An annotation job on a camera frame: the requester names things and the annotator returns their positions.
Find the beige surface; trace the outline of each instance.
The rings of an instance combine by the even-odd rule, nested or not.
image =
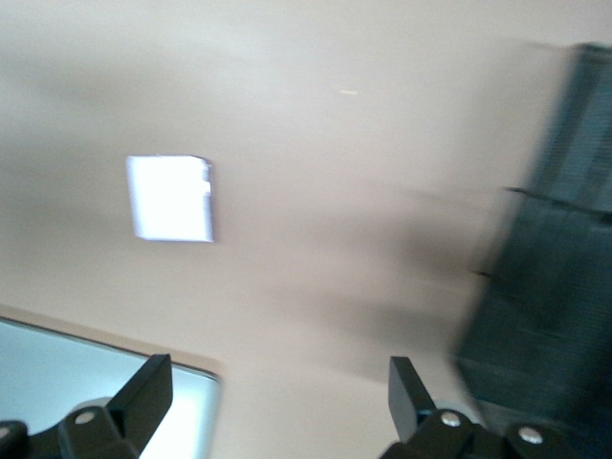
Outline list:
[[[499,189],[521,183],[564,47],[612,42],[607,0],[0,18],[0,302],[218,364],[218,459],[377,457],[392,354],[460,395],[444,355]],[[217,244],[132,235],[124,160],[158,153],[212,160]]]

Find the silver screw head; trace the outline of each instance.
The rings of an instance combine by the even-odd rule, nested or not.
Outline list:
[[[75,417],[75,424],[87,424],[96,417],[94,411],[83,411]]]
[[[523,441],[531,443],[532,445],[541,445],[544,443],[542,434],[531,427],[521,427],[518,430],[518,435],[523,439]]]
[[[449,427],[459,427],[461,425],[461,419],[455,413],[445,411],[442,413],[442,422]]]

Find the glowing white panel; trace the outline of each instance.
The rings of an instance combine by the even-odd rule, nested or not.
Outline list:
[[[213,242],[210,164],[194,156],[126,161],[134,232],[154,241]]]
[[[114,396],[146,360],[1,317],[0,342],[0,421],[24,421],[30,434],[54,426],[84,402],[100,404]],[[205,371],[177,364],[172,365],[172,384],[172,406],[141,458],[203,459],[220,384]]]

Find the screw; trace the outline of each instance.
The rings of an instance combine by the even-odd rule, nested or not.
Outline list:
[[[96,417],[94,411],[84,411],[75,418],[75,424],[87,424]]]
[[[541,445],[544,443],[542,435],[531,427],[521,427],[518,430],[518,435],[520,435],[520,438],[522,438],[525,442],[531,443],[532,445]]]
[[[461,419],[455,413],[445,411],[442,413],[442,422],[449,427],[459,427],[461,425]]]

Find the black mesh object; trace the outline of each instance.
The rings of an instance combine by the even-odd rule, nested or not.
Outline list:
[[[564,100],[454,358],[492,429],[540,422],[612,457],[612,51]]]

